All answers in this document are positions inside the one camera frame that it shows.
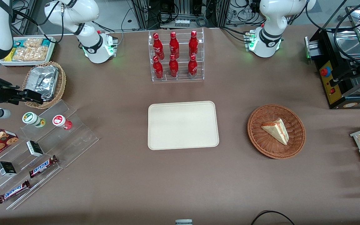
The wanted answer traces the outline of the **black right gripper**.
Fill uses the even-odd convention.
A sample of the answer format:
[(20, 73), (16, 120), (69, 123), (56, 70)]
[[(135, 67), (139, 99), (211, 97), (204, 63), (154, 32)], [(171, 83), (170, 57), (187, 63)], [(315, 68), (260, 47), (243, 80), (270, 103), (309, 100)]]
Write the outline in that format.
[(5, 80), (0, 80), (0, 103), (8, 102), (10, 104), (19, 104), (19, 102), (35, 102), (37, 104), (43, 104), (42, 95), (36, 91), (29, 89), (23, 90), (12, 95), (11, 84)]

